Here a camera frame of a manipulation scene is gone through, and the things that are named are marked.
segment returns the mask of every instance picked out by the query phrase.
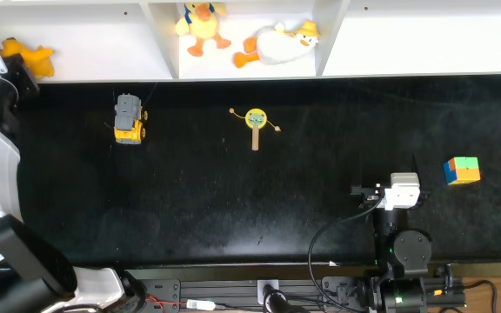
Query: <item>yellow hat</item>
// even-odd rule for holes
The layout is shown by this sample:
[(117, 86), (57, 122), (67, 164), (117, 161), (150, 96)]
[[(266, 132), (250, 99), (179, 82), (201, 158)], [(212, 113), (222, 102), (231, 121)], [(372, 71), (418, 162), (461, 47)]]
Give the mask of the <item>yellow hat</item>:
[(320, 34), (317, 31), (317, 25), (311, 20), (304, 21), (303, 26), (301, 26), (296, 33), (310, 37), (320, 37)]

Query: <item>wooden handle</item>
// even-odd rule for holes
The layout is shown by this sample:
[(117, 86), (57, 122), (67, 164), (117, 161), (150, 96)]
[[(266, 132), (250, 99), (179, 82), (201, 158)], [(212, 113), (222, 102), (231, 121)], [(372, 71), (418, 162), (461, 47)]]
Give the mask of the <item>wooden handle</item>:
[(260, 129), (258, 125), (252, 126), (252, 150), (258, 151), (258, 135), (260, 135)]

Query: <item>rubik's cube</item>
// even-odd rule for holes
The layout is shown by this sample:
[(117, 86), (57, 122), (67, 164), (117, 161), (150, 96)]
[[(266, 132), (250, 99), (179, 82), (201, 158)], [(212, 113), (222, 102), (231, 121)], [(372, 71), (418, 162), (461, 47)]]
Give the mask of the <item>rubik's cube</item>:
[(448, 184), (473, 183), (480, 180), (478, 159), (458, 156), (444, 163), (445, 181)]

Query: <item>yellow toy vehicle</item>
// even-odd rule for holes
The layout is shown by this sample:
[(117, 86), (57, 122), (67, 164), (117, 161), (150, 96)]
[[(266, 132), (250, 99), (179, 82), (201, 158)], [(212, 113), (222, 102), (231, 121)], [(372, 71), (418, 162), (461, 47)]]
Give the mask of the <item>yellow toy vehicle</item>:
[(148, 121), (148, 112), (136, 96), (121, 95), (115, 106), (115, 140), (123, 144), (140, 144), (146, 137), (143, 121)]

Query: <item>black tabletop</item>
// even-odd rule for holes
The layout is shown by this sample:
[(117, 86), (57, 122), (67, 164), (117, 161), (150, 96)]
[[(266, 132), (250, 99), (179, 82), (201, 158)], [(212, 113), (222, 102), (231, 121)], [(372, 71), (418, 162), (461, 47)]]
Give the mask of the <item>black tabletop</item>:
[[(141, 145), (115, 143), (122, 93), (149, 112)], [(282, 131), (252, 151), (230, 107)], [(359, 212), (357, 173), (386, 183), (413, 156), (431, 196), (410, 226), (434, 262), (501, 261), (501, 76), (43, 85), (19, 117), (23, 219), (73, 263), (303, 262), (320, 227)], [(482, 181), (447, 186), (452, 157), (478, 157)], [(373, 263), (373, 246), (361, 219), (315, 259)]]

